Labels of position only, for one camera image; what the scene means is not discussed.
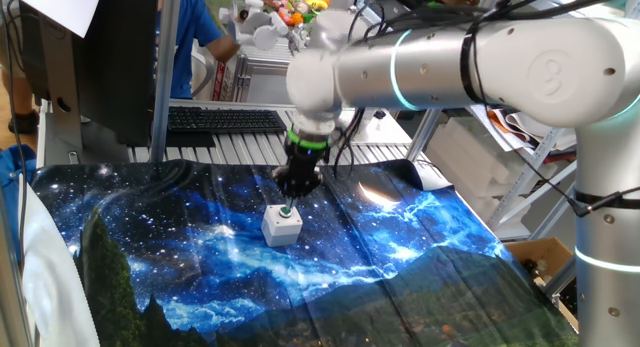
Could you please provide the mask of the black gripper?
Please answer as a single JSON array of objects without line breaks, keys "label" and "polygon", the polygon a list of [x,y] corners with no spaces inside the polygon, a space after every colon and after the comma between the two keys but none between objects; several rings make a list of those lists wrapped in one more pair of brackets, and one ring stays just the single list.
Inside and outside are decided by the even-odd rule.
[{"label": "black gripper", "polygon": [[286,166],[276,167],[272,177],[285,198],[285,208],[291,210],[298,199],[310,194],[323,181],[315,170],[319,161],[327,155],[328,148],[311,149],[298,144],[285,148]]}]

